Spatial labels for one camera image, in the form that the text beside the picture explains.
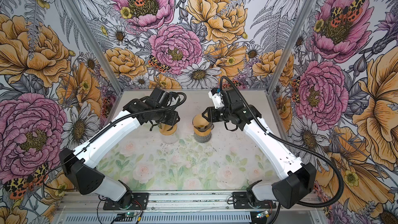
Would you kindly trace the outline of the single brown coffee filter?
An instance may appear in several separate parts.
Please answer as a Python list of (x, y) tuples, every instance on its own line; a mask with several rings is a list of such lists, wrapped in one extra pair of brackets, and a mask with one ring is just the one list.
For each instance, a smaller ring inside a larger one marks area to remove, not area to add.
[(208, 122), (201, 114), (195, 115), (192, 124), (197, 130), (203, 132), (212, 128), (212, 123)]

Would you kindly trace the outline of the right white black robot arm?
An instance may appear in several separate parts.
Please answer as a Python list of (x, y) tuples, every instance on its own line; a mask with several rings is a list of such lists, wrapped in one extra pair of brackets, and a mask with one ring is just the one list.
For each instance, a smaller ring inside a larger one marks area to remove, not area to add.
[(258, 181), (248, 188), (252, 204), (273, 200), (284, 208), (291, 208), (310, 194), (314, 187), (316, 169), (305, 164), (283, 143), (277, 140), (262, 115), (253, 105), (245, 105), (236, 90), (213, 88), (209, 92), (213, 106), (202, 114), (208, 122), (231, 122), (243, 131), (268, 158), (279, 181)]

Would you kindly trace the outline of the grey glass dripper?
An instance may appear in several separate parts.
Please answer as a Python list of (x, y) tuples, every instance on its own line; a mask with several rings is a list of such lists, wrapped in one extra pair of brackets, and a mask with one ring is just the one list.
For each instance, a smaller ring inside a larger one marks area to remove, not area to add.
[(210, 123), (207, 120), (202, 120), (202, 119), (193, 120), (193, 126), (199, 132), (206, 132), (214, 128), (213, 123)]

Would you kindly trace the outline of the clear glass flask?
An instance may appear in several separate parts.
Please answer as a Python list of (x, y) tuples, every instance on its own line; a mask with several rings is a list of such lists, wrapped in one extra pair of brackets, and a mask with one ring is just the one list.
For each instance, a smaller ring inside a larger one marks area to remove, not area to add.
[(179, 141), (179, 137), (174, 134), (173, 135), (162, 135), (161, 140), (165, 144), (172, 145)]

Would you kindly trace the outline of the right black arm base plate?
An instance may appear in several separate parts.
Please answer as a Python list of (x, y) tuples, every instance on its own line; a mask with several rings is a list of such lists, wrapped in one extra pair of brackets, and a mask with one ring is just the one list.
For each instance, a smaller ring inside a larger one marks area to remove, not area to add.
[(275, 209), (276, 202), (272, 200), (257, 200), (252, 193), (233, 192), (232, 200), (235, 209)]

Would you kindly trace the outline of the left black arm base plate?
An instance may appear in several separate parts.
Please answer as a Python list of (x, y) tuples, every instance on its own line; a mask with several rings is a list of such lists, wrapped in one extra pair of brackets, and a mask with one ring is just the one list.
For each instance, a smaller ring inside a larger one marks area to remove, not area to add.
[(106, 198), (103, 210), (145, 210), (149, 202), (149, 193), (127, 192), (120, 200), (113, 201)]

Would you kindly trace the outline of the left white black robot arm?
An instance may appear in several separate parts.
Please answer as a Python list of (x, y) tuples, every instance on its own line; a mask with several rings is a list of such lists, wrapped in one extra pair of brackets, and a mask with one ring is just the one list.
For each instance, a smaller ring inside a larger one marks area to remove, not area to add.
[(149, 96), (129, 101), (114, 120), (88, 141), (60, 152), (64, 175), (80, 194), (104, 196), (118, 208), (128, 209), (133, 204), (131, 189), (125, 183), (105, 176), (97, 170), (97, 165), (122, 139), (144, 123), (175, 126), (180, 120), (176, 109), (186, 99), (183, 92), (155, 88)]

